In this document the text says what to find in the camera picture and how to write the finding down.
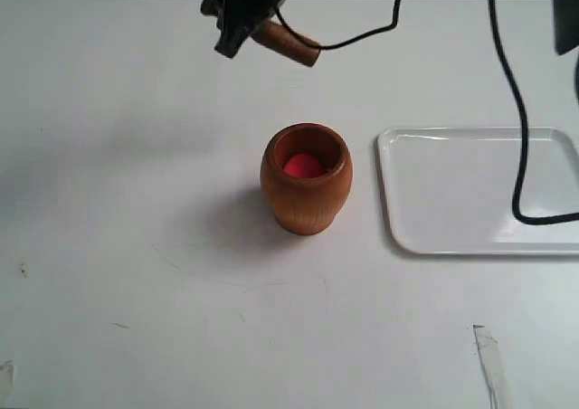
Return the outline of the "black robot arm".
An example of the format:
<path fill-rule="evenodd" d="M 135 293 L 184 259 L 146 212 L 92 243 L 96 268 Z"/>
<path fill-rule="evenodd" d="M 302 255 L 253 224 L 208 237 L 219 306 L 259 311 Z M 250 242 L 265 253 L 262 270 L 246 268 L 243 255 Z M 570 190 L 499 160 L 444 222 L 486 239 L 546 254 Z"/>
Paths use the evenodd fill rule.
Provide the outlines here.
<path fill-rule="evenodd" d="M 259 45 L 307 67 L 321 52 L 344 48 L 369 37 L 387 33 L 399 22 L 402 0 L 394 0 L 391 23 L 356 35 L 340 43 L 322 45 L 294 31 L 280 14 L 285 0 L 203 0 L 201 14 L 216 18 L 220 31 L 214 49 L 232 59 L 243 43 Z M 578 0 L 552 0 L 555 51 L 563 55 L 578 46 Z"/>

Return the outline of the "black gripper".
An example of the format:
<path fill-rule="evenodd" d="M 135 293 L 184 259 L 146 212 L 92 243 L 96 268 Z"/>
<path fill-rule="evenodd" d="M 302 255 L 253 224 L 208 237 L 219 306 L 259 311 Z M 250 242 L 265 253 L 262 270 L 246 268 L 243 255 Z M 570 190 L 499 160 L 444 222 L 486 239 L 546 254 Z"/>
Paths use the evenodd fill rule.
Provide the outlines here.
<path fill-rule="evenodd" d="M 274 9 L 283 1 L 220 0 L 222 17 L 217 19 L 220 35 L 214 50 L 226 58 L 234 58 L 243 43 L 263 21 L 271 18 Z"/>

